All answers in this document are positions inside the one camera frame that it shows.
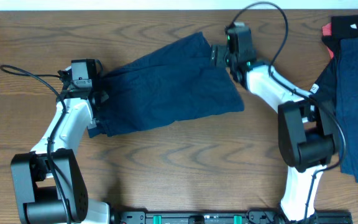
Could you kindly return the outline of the navy blue shorts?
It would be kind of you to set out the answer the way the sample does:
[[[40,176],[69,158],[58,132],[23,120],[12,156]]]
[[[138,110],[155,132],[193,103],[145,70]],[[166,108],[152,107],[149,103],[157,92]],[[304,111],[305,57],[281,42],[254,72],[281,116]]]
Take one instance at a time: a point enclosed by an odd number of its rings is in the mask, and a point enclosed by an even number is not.
[[[98,85],[108,98],[95,114],[89,136],[111,137],[243,111],[227,71],[212,66],[210,55],[211,46],[198,32],[105,74]]]

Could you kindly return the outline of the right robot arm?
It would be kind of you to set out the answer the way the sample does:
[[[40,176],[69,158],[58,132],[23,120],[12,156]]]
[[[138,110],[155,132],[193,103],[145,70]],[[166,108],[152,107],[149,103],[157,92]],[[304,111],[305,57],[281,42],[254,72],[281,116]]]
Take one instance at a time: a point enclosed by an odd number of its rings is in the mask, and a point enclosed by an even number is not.
[[[332,101],[282,77],[272,63],[258,60],[250,28],[232,22],[226,45],[214,45],[211,64],[226,67],[233,80],[266,102],[278,115],[278,147],[288,166],[285,193],[275,223],[352,223],[349,212],[317,212],[314,200],[324,172],[340,166],[332,156],[346,155],[346,138]]]

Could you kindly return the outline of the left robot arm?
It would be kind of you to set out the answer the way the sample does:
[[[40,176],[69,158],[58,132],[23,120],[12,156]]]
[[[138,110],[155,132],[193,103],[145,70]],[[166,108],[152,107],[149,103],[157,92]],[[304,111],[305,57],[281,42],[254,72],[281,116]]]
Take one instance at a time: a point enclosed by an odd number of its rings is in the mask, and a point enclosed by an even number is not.
[[[74,60],[58,71],[63,87],[51,88],[57,98],[49,127],[30,152],[11,161],[21,223],[110,223],[110,206],[88,197],[76,160],[85,130],[96,126],[102,72],[98,59]]]

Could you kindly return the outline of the black garment with red trim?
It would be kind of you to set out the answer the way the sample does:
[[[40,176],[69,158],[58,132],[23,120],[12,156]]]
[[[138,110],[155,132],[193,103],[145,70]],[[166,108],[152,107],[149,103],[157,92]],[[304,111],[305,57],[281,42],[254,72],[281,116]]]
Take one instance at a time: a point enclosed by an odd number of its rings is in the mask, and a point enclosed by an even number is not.
[[[358,15],[333,16],[322,28],[321,40],[328,48],[331,60],[311,87],[313,93],[328,95],[337,103],[337,65],[341,53],[341,40],[358,38]]]

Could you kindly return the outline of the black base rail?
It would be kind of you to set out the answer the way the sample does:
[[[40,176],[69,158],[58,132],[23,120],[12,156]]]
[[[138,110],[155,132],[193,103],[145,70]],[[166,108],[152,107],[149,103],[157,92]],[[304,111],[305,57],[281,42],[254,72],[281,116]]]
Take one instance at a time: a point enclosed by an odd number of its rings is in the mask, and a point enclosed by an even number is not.
[[[270,208],[248,211],[150,212],[147,210],[112,210],[110,224],[353,224],[348,211],[305,213]]]

